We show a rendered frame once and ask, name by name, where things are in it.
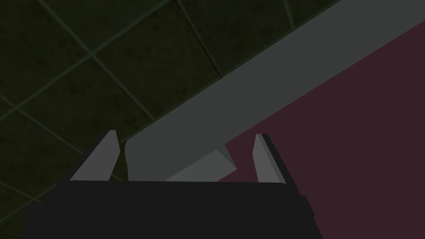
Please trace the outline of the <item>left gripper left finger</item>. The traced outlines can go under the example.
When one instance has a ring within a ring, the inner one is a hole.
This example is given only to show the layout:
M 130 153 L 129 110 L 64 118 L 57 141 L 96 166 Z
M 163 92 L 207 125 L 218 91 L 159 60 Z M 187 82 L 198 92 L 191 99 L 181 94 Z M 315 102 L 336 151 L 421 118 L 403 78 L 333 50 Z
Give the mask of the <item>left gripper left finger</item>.
M 60 181 L 108 181 L 119 155 L 116 130 L 105 130 L 74 161 Z

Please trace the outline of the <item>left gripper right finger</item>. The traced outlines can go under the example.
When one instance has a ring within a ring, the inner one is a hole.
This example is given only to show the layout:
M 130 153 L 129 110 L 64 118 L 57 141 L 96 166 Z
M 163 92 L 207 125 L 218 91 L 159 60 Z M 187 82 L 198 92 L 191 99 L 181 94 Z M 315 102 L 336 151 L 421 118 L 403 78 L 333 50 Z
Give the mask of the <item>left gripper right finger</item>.
M 259 182 L 295 185 L 294 179 L 269 135 L 255 136 L 252 157 Z

